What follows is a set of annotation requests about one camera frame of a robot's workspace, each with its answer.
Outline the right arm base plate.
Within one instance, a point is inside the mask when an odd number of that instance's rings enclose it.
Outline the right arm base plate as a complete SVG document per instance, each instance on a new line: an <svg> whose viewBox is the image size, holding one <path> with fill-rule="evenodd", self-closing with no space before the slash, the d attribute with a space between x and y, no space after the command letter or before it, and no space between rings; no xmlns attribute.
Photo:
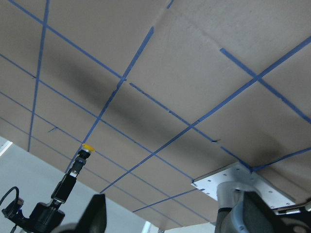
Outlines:
<svg viewBox="0 0 311 233"><path fill-rule="evenodd" d="M292 197L238 162L198 177L191 185L216 200L219 208L234 207L244 192L256 192L271 209L295 205Z"/></svg>

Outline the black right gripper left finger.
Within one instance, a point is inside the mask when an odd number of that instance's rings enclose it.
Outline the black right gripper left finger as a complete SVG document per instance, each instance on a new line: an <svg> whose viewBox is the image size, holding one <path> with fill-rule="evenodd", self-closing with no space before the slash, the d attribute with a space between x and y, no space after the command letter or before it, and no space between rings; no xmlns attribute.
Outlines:
<svg viewBox="0 0 311 233"><path fill-rule="evenodd" d="M64 225L61 233L104 233L107 226L105 194L96 194L77 223Z"/></svg>

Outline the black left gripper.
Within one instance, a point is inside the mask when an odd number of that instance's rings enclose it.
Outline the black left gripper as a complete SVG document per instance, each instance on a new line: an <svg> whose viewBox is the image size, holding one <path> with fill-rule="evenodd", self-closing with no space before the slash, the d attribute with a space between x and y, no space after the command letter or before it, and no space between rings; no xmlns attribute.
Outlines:
<svg viewBox="0 0 311 233"><path fill-rule="evenodd" d="M65 203L76 184L76 178L86 164L85 159L75 159L72 167L53 191L53 200L48 204L39 202L30 214L30 232L51 232L62 223L65 213L59 210L62 203Z"/></svg>

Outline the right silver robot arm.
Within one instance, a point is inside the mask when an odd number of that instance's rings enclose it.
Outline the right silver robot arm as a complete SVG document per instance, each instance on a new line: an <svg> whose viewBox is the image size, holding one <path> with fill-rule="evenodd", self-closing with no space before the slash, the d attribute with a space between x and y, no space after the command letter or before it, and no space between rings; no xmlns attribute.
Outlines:
<svg viewBox="0 0 311 233"><path fill-rule="evenodd" d="M218 184L217 233L309 233L310 203L277 209L286 196L271 188L241 182ZM104 194L94 195L77 223L54 229L55 233L103 233L107 226Z"/></svg>

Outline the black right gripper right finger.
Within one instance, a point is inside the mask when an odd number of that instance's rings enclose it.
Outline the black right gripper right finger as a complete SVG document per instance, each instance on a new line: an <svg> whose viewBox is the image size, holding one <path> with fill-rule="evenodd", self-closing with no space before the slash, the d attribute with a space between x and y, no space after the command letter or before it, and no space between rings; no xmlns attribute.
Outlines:
<svg viewBox="0 0 311 233"><path fill-rule="evenodd" d="M290 233L269 206L255 192L245 192L242 202L242 223L248 233Z"/></svg>

